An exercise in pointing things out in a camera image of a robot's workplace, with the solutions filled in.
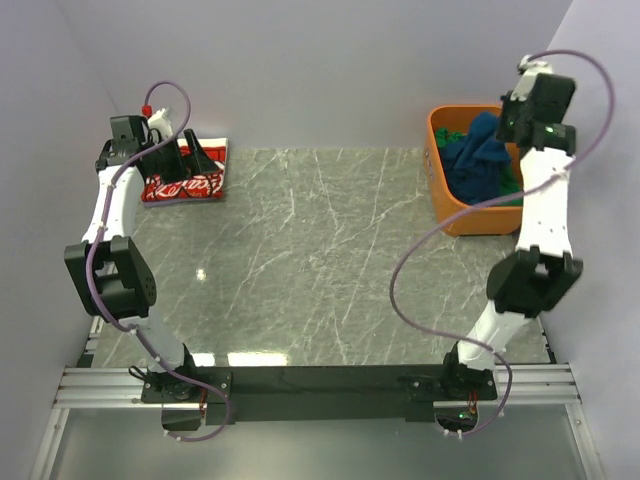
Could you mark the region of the dark blue t-shirt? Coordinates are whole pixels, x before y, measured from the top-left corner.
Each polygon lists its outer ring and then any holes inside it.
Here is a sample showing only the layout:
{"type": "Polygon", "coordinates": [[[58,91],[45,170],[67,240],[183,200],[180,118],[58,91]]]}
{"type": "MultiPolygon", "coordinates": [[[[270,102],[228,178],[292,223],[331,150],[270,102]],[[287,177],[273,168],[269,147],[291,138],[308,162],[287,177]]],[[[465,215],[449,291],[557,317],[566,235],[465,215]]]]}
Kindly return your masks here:
{"type": "Polygon", "coordinates": [[[466,135],[439,149],[451,194],[467,205],[500,195],[501,171],[511,164],[503,142],[495,137],[499,117],[481,112],[471,122],[466,135]]]}

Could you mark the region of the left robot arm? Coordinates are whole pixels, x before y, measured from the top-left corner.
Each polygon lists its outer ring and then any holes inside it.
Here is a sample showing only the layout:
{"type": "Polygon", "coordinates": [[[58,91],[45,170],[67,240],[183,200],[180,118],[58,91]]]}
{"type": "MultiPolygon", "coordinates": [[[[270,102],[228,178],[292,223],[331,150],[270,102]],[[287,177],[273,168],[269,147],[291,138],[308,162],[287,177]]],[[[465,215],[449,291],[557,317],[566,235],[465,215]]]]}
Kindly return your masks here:
{"type": "Polygon", "coordinates": [[[157,285],[133,239],[139,205],[219,199],[228,141],[176,137],[165,109],[110,120],[96,162],[99,193],[82,240],[64,250],[64,262],[88,314],[133,338],[148,367],[129,372],[160,397],[195,401],[224,390],[204,376],[186,345],[154,312],[157,285]]]}

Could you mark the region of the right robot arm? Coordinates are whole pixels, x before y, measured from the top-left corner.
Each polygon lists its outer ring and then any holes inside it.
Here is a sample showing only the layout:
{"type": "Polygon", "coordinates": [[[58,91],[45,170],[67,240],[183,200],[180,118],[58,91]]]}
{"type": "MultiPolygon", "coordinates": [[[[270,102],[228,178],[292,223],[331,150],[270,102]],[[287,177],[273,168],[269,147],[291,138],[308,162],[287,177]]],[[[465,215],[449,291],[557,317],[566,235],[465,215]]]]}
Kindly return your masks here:
{"type": "Polygon", "coordinates": [[[576,85],[553,73],[526,74],[503,96],[496,138],[520,150],[526,196],[513,253],[490,271],[487,305],[468,334],[446,354],[439,387],[452,399],[493,385],[494,355],[523,326],[552,310],[583,271],[567,230],[568,164],[576,133],[563,122],[576,85]]]}

